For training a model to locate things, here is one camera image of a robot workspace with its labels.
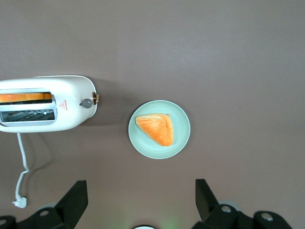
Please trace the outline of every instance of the plug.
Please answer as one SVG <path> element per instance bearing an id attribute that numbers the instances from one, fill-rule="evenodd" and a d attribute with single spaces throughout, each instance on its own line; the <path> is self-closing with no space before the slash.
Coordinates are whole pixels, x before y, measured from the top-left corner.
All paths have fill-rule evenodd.
<path id="1" fill-rule="evenodd" d="M 25 208 L 27 206 L 27 199 L 25 197 L 21 197 L 20 199 L 13 201 L 13 204 L 16 207 Z"/>

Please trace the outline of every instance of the toaster slot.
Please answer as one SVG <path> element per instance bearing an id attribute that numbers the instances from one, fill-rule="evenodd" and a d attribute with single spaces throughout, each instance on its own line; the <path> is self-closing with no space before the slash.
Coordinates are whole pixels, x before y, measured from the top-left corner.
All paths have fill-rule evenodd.
<path id="1" fill-rule="evenodd" d="M 0 94 L 0 122 L 4 126 L 51 125 L 56 118 L 55 99 L 44 89 L 6 90 Z"/>
<path id="2" fill-rule="evenodd" d="M 50 92 L 0 94 L 0 105 L 52 103 Z"/>
<path id="3" fill-rule="evenodd" d="M 30 122 L 55 120 L 53 110 L 6 111 L 1 112 L 2 122 Z"/>

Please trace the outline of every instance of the red triangle logo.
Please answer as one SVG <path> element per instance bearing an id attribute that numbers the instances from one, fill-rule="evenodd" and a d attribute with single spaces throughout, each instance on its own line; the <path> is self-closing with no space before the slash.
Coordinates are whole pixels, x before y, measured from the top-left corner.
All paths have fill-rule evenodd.
<path id="1" fill-rule="evenodd" d="M 65 103 L 64 103 L 64 102 L 62 102 L 61 104 L 59 104 L 59 106 L 60 106 L 61 108 L 65 109 Z"/>

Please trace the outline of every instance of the screw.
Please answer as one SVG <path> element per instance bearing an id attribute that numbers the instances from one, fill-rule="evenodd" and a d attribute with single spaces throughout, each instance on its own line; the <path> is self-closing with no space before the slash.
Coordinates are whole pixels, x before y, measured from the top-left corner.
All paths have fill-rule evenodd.
<path id="1" fill-rule="evenodd" d="M 44 210 L 44 211 L 42 211 L 41 213 L 39 213 L 39 216 L 46 216 L 46 215 L 48 215 L 48 213 L 49 213 L 49 211 L 48 210 Z"/>
<path id="2" fill-rule="evenodd" d="M 272 216 L 269 213 L 267 213 L 267 212 L 262 213 L 261 217 L 263 219 L 267 220 L 267 221 L 272 221 L 273 220 Z"/>
<path id="3" fill-rule="evenodd" d="M 6 219 L 0 219 L 0 226 L 6 224 L 7 220 Z"/>
<path id="4" fill-rule="evenodd" d="M 223 212 L 226 212 L 226 213 L 230 213 L 231 212 L 231 209 L 230 209 L 230 207 L 229 206 L 222 206 L 221 207 L 221 210 L 223 211 Z"/>

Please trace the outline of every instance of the warning label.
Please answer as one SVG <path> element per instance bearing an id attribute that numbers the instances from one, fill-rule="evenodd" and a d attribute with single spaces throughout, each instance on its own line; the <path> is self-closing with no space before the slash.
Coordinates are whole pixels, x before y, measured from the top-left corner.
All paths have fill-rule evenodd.
<path id="1" fill-rule="evenodd" d="M 68 105 L 67 105 L 67 101 L 64 100 L 63 102 L 61 102 L 61 104 L 59 104 L 59 106 L 63 109 L 65 109 L 66 111 L 68 110 Z"/>

